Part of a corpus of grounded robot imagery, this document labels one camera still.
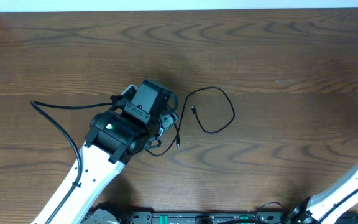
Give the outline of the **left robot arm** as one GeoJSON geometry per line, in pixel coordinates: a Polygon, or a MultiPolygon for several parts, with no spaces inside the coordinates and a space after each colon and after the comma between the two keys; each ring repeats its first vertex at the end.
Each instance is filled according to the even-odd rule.
{"type": "Polygon", "coordinates": [[[34,223],[79,223],[106,186],[119,175],[131,157],[155,148],[163,133],[175,125],[177,95],[153,80],[129,85],[111,96],[108,110],[90,122],[85,142],[77,147],[56,121],[72,146],[76,161],[34,223]]]}

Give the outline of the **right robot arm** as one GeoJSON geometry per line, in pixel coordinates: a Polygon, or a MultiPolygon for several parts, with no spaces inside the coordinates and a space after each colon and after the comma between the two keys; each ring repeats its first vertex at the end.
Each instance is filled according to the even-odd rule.
{"type": "Polygon", "coordinates": [[[284,223],[335,223],[358,203],[358,161],[338,181],[320,194],[308,197],[288,212],[284,223]]]}

